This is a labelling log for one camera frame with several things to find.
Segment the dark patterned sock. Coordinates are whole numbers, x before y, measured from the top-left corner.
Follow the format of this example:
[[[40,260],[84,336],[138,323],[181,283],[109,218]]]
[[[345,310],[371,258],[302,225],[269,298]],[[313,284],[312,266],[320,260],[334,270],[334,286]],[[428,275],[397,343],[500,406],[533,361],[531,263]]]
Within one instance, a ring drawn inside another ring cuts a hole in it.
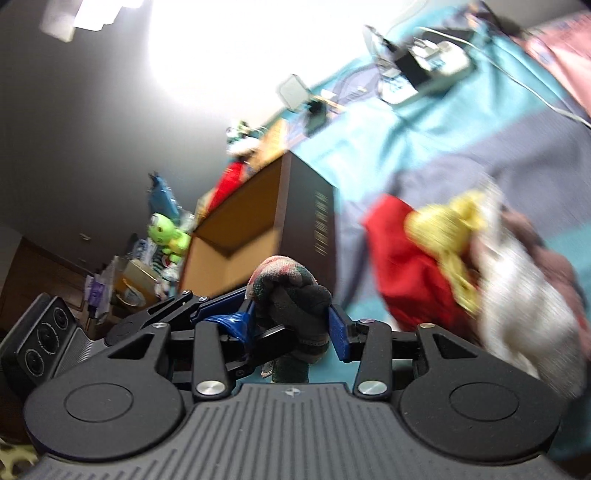
[[[301,263],[273,255],[253,271],[245,298],[256,304],[259,326],[283,325],[294,340],[293,350],[266,362],[263,375],[273,383],[307,383],[308,367],[329,350],[332,293]]]

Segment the red cloth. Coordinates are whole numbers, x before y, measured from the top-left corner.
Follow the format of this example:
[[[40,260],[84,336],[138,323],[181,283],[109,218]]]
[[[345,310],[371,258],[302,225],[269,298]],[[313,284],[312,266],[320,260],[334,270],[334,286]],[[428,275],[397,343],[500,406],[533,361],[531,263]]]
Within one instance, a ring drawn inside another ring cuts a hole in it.
[[[433,323],[455,335],[471,334],[468,314],[457,304],[436,260],[408,239],[405,220],[414,209],[382,195],[363,220],[377,290],[403,331]]]

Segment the yellow towel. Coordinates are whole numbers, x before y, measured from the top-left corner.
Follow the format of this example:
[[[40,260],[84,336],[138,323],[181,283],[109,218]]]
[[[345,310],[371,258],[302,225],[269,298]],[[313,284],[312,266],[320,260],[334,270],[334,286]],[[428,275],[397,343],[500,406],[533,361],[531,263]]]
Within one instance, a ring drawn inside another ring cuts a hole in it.
[[[463,256],[472,236],[486,226],[483,200],[483,192],[469,190],[448,204],[430,204],[409,213],[404,223],[408,239],[436,260],[454,300],[470,316],[478,313],[479,294]]]

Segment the white grey towel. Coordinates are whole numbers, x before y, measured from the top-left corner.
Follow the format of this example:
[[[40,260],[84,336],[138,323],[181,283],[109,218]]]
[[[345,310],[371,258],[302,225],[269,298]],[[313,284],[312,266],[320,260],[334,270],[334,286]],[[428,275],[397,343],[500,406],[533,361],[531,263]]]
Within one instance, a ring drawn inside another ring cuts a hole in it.
[[[562,397],[577,398],[587,382],[590,326],[572,264],[506,205],[492,180],[479,191],[485,221],[474,254],[481,274],[480,341]]]

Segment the tan cardboard carton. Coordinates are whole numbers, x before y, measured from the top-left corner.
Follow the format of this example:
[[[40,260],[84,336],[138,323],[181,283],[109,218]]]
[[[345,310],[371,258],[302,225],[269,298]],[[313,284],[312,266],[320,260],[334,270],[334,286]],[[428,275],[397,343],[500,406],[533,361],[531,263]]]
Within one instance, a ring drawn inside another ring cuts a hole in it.
[[[140,260],[130,260],[114,283],[117,299],[132,309],[142,309],[155,304],[158,297],[155,287],[159,276]]]

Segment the green frog plush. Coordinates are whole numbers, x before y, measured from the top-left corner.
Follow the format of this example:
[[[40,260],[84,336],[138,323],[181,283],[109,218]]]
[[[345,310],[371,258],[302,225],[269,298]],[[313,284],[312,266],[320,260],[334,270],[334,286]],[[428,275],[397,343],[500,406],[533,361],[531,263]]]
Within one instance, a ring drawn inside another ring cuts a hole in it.
[[[190,235],[177,228],[168,217],[159,213],[151,215],[147,234],[174,264],[178,264],[183,259],[190,246]]]

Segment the brown cardboard box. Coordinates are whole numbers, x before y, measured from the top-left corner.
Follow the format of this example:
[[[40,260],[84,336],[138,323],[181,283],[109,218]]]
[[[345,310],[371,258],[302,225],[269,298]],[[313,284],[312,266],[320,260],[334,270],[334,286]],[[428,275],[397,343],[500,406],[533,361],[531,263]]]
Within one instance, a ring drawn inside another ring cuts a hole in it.
[[[231,193],[193,232],[180,290],[215,297],[273,255],[294,259],[335,291],[335,187],[286,152]]]

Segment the blue plastic package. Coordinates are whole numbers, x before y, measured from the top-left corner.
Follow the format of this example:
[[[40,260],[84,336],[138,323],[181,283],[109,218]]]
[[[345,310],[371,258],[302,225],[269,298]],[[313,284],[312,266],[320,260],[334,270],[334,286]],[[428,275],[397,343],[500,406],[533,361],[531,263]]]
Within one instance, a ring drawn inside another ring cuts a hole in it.
[[[157,173],[148,174],[151,180],[151,187],[148,192],[148,207],[151,214],[161,214],[173,223],[180,221],[180,209],[172,190],[166,181]]]

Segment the red plush toy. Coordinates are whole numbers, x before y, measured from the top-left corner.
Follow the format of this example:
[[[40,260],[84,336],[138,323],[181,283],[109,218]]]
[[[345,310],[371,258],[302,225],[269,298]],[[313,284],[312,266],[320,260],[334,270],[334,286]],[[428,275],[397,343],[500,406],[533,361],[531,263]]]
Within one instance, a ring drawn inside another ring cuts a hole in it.
[[[245,171],[247,164],[240,160],[231,161],[222,172],[221,178],[214,187],[211,196],[211,203],[209,203],[209,210],[213,211],[220,203],[222,203],[228,196],[238,189],[245,179]]]

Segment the panda ornament white fluff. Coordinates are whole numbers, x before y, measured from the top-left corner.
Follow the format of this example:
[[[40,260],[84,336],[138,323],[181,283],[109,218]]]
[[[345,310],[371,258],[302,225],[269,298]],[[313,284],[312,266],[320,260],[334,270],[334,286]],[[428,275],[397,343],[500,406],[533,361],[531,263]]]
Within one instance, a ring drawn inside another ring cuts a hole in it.
[[[226,155],[229,158],[249,157],[259,150],[260,131],[249,126],[248,122],[239,121],[226,129]]]

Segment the green phone stand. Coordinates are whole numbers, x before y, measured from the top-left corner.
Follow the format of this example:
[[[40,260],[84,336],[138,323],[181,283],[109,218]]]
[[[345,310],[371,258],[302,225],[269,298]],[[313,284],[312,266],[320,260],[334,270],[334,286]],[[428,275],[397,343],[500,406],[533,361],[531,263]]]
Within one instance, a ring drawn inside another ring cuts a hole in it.
[[[296,74],[291,74],[280,84],[279,94],[288,111],[303,115],[305,135],[314,135],[325,127],[328,121],[328,103],[324,98],[312,94]]]

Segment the black power adapter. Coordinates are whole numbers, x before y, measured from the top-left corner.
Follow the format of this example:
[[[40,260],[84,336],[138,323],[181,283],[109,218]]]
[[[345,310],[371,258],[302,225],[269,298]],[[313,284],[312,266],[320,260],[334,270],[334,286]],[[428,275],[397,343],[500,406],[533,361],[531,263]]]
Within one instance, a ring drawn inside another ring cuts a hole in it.
[[[429,72],[419,64],[410,50],[399,51],[394,57],[394,64],[416,90],[431,80]]]

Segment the white power strip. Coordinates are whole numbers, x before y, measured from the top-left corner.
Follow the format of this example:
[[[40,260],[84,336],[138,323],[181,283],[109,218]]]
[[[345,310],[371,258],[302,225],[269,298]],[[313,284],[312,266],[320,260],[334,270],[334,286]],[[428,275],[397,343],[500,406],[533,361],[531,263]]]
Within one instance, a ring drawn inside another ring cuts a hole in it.
[[[393,107],[402,107],[419,99],[444,93],[472,73],[473,62],[463,48],[449,41],[434,43],[416,40],[411,46],[387,44],[391,60],[378,83],[380,98]],[[401,73],[394,57],[401,50],[410,50],[431,80],[416,90]]]

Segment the pink cloth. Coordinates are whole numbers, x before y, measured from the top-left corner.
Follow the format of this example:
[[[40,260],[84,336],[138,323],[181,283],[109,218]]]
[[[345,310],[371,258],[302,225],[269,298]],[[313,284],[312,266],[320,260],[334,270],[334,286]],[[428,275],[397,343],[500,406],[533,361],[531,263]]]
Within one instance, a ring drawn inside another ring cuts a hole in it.
[[[524,31],[517,43],[590,113],[590,11]]]

